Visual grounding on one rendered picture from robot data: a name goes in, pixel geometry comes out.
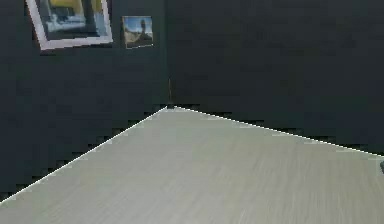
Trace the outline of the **small blue landscape wall picture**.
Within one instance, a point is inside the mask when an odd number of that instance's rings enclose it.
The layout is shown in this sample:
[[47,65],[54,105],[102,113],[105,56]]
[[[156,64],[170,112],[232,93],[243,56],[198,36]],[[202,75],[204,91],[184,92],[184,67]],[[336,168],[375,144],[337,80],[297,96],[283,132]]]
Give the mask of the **small blue landscape wall picture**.
[[142,48],[154,44],[151,16],[123,16],[123,38],[127,49]]

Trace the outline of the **large white-framed wall picture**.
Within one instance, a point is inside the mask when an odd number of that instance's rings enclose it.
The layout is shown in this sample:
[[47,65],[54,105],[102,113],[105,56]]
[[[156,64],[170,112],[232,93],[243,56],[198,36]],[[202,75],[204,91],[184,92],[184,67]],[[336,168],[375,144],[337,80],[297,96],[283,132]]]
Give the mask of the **large white-framed wall picture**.
[[113,42],[110,0],[25,0],[42,51]]

